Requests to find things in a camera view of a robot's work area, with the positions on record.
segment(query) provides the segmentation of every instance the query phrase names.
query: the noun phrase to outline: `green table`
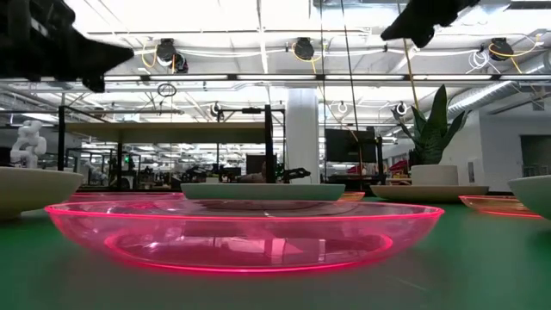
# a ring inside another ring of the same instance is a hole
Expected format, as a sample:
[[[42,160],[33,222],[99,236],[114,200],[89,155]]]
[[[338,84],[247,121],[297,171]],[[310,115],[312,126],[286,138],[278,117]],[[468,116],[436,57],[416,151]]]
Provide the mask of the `green table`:
[[[47,215],[0,224],[0,309],[551,309],[551,221],[446,210],[418,245],[360,269],[199,276],[64,239]]]

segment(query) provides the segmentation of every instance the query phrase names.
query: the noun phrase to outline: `white column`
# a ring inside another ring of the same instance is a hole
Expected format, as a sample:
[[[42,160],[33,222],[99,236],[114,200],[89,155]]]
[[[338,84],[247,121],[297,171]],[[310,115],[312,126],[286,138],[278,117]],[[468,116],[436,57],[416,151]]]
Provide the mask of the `white column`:
[[[319,184],[318,97],[315,89],[290,89],[286,107],[288,168],[304,168],[312,179],[294,179],[293,184]]]

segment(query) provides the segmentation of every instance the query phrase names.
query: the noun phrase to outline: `snake plant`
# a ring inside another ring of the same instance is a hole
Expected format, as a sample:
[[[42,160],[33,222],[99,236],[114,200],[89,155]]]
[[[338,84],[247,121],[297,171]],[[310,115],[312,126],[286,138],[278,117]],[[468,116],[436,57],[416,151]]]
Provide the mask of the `snake plant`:
[[[454,135],[465,125],[467,114],[465,111],[457,115],[448,125],[448,98],[446,87],[442,85],[434,97],[429,119],[422,112],[412,107],[413,134],[410,133],[398,112],[393,109],[394,118],[399,121],[404,133],[412,139],[415,149],[410,158],[412,164],[439,164],[446,146]]]

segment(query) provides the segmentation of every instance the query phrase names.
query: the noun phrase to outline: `shelf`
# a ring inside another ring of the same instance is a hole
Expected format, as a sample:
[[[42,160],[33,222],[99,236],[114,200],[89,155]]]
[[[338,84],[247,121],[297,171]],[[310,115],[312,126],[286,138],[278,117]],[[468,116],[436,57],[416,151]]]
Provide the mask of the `shelf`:
[[[67,133],[121,143],[264,143],[264,123],[66,123]]]

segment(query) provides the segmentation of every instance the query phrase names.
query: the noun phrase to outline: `potted plant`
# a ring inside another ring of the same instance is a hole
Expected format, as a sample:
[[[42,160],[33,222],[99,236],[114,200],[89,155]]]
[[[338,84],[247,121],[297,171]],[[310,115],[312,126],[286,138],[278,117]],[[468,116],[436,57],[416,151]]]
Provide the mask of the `potted plant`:
[[[457,185],[457,166],[439,164],[446,146],[465,125],[467,114],[461,112],[448,125],[448,98],[442,85],[434,97],[427,119],[417,108],[412,107],[414,128],[410,133],[398,112],[393,109],[394,118],[399,121],[404,133],[413,141],[415,149],[410,154],[412,183],[414,185]]]

